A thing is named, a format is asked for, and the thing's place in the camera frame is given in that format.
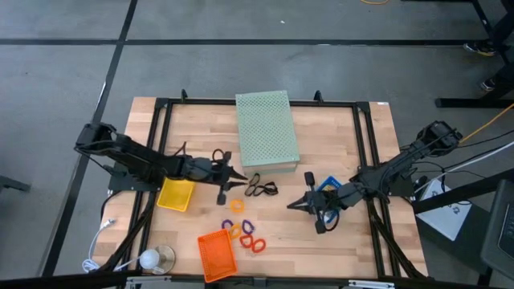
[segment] orange basket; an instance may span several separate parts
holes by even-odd
[[[238,272],[227,229],[198,237],[198,248],[206,283]]]

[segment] yellow basket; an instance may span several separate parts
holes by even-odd
[[[175,181],[166,178],[157,205],[162,208],[185,212],[190,203],[193,189],[194,182],[192,181]]]

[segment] person's foot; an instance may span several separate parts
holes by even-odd
[[[470,52],[475,52],[483,56],[494,56],[497,51],[487,44],[481,43],[464,43],[464,49]]]
[[[492,92],[496,88],[496,83],[494,79],[488,79],[480,84],[480,88],[486,92]]]

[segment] blue object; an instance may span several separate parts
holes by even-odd
[[[335,177],[329,176],[326,180],[324,180],[324,182],[318,187],[316,191],[320,192],[322,190],[339,189],[341,186],[342,184],[338,180],[336,180]],[[328,220],[325,222],[330,223],[334,220],[336,215],[336,211],[332,211],[330,216],[327,216]]]

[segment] wooden table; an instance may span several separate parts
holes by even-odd
[[[146,144],[155,98],[137,97],[133,101],[125,134]],[[387,103],[370,103],[371,116],[381,161],[398,154],[398,141],[391,111]],[[300,163],[294,173],[263,176],[261,181],[274,181],[279,194],[274,197],[245,197],[245,187],[227,193],[227,205],[217,206],[218,187],[197,184],[185,213],[156,206],[153,212],[148,248],[171,246],[177,255],[170,274],[203,275],[197,237],[220,229],[221,222],[249,219],[256,227],[255,237],[265,238],[267,248],[260,254],[243,249],[239,240],[233,242],[238,275],[321,278],[376,278],[372,239],[365,203],[343,211],[333,232],[316,234],[314,217],[286,205],[304,195],[304,172],[313,171],[317,184],[332,175],[346,182],[356,174],[359,165],[356,133],[350,108],[292,107]],[[162,119],[157,126],[161,131]],[[363,135],[368,144],[364,116]],[[159,135],[154,142],[157,149]],[[220,148],[232,151],[231,164],[242,172],[239,161],[238,126],[235,106],[188,105],[173,106],[172,120],[165,154],[174,153],[187,141],[187,153],[195,157],[210,157]],[[371,159],[369,146],[367,159]],[[243,199],[245,211],[235,214],[229,204]],[[115,218],[116,224],[104,230],[96,242],[94,259],[104,263],[127,234],[133,209],[134,192],[123,192],[105,207],[104,220]],[[390,203],[394,236],[406,256],[426,274],[425,259],[412,208],[399,197]],[[139,247],[137,237],[133,258]],[[382,240],[385,271],[390,274],[387,246]]]

